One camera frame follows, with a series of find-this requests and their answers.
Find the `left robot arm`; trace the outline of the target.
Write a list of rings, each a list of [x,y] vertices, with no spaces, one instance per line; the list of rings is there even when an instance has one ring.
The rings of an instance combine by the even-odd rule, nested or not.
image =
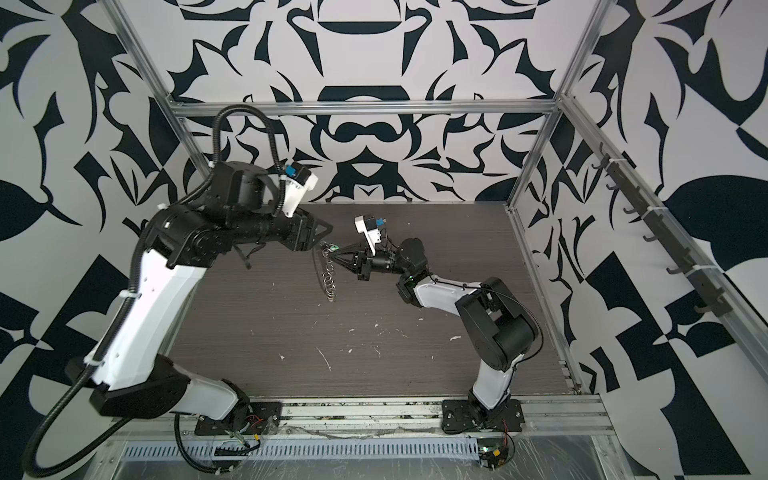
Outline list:
[[[298,162],[271,175],[243,162],[220,162],[186,197],[160,208],[136,244],[124,302],[84,358],[81,381],[99,415],[153,419],[166,413],[238,423],[249,401],[230,381],[181,368],[161,345],[216,259],[244,244],[278,242],[308,251],[322,220],[300,208],[318,183]]]

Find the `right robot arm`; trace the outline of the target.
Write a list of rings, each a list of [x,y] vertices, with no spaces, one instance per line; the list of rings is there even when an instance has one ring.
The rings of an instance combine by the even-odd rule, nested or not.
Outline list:
[[[510,387],[517,365],[524,361],[541,331],[531,312],[501,279],[458,282],[433,273],[423,243],[408,238],[400,246],[361,241],[333,248],[329,257],[362,281],[376,273],[399,276],[401,299],[418,308],[431,308],[459,317],[481,363],[468,394],[470,425],[489,429],[510,412]]]

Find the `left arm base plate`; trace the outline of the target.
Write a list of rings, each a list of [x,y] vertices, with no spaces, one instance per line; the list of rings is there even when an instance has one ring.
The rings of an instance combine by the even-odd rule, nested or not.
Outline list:
[[[238,432],[243,436],[271,434],[278,430],[283,404],[277,401],[238,403],[223,420],[200,416],[195,426],[197,436],[228,435]]]

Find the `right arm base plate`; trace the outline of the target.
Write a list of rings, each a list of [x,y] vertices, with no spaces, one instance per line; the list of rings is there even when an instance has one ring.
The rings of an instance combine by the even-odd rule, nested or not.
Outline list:
[[[441,430],[448,435],[479,431],[521,432],[525,417],[516,399],[502,400],[493,409],[478,400],[443,400]]]

